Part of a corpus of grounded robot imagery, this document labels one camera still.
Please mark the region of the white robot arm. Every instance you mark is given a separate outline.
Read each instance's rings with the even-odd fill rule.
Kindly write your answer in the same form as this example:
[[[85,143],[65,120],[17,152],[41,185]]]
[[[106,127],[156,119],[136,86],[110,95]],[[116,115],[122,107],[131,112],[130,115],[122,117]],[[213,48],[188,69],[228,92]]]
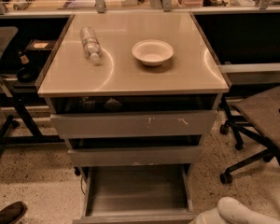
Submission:
[[[280,219],[254,212],[232,197],[223,197],[215,208],[200,213],[189,224],[280,224]]]

